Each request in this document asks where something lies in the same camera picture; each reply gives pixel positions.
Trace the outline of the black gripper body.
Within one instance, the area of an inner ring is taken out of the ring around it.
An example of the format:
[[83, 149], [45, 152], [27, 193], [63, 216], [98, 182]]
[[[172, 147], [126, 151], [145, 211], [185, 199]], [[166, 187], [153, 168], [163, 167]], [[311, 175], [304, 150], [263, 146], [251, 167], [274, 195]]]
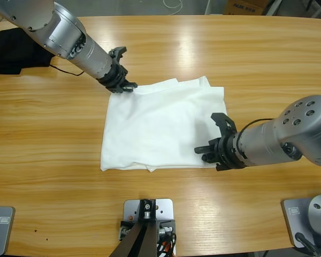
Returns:
[[233, 140], [236, 134], [224, 135], [209, 141], [209, 145], [213, 146], [213, 152], [217, 158], [217, 171], [243, 169], [246, 165], [237, 157], [236, 147], [233, 146]]
[[134, 83], [126, 79], [127, 73], [122, 65], [113, 63], [110, 71], [97, 81], [112, 93], [130, 93], [134, 90]]

